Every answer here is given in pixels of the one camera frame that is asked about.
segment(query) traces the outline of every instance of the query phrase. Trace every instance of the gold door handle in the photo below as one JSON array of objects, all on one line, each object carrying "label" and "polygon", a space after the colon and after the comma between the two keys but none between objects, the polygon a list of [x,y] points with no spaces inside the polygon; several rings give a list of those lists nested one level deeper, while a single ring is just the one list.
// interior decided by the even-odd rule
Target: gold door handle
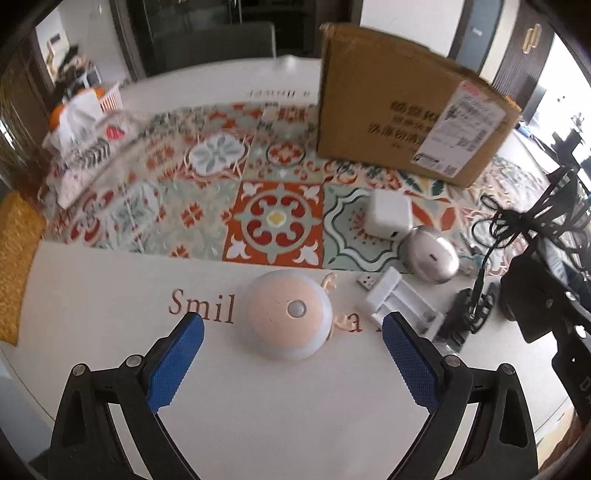
[{"label": "gold door handle", "polygon": [[536,23],[533,28],[528,28],[525,33],[525,38],[521,50],[526,55],[531,52],[532,48],[537,48],[540,44],[540,38],[542,37],[542,25]]},{"label": "gold door handle", "polygon": [[534,26],[534,33],[531,39],[531,48],[538,48],[540,44],[540,38],[542,37],[542,25],[536,23]]}]

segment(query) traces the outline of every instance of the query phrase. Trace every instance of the sticker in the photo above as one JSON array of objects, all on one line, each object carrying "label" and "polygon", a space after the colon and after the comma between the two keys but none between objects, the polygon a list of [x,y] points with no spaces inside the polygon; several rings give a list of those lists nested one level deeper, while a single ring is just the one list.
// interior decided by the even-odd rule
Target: sticker
[{"label": "sticker", "polygon": [[452,95],[412,162],[455,177],[499,126],[505,111],[464,80]]}]

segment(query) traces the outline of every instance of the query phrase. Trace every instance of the silver computer mouse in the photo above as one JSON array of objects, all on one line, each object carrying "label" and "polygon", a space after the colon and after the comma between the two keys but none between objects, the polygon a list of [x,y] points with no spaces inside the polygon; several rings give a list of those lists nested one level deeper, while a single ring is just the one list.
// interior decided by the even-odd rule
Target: silver computer mouse
[{"label": "silver computer mouse", "polygon": [[460,266],[452,243],[438,230],[424,225],[411,230],[398,253],[411,272],[435,285],[451,280]]}]

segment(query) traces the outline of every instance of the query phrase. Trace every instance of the white power adapter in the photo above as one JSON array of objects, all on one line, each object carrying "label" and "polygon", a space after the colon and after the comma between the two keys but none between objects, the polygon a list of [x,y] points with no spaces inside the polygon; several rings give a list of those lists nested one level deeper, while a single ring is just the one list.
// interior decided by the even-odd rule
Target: white power adapter
[{"label": "white power adapter", "polygon": [[365,215],[365,231],[393,242],[401,241],[413,228],[411,200],[396,190],[373,190]]}]

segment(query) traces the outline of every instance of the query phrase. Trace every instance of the patterned tablecloth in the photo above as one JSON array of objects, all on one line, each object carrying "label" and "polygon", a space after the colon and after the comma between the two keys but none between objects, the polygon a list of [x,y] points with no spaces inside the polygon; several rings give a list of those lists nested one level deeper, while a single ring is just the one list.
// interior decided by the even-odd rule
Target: patterned tablecloth
[{"label": "patterned tablecloth", "polygon": [[[46,239],[171,257],[335,270],[404,270],[397,245],[363,229],[371,189],[411,197],[415,224],[459,248],[479,198],[527,210],[548,185],[495,157],[461,189],[424,177],[316,156],[315,106],[261,103],[180,109],[153,117],[68,209],[48,209]],[[499,251],[491,273],[524,249]]]}]

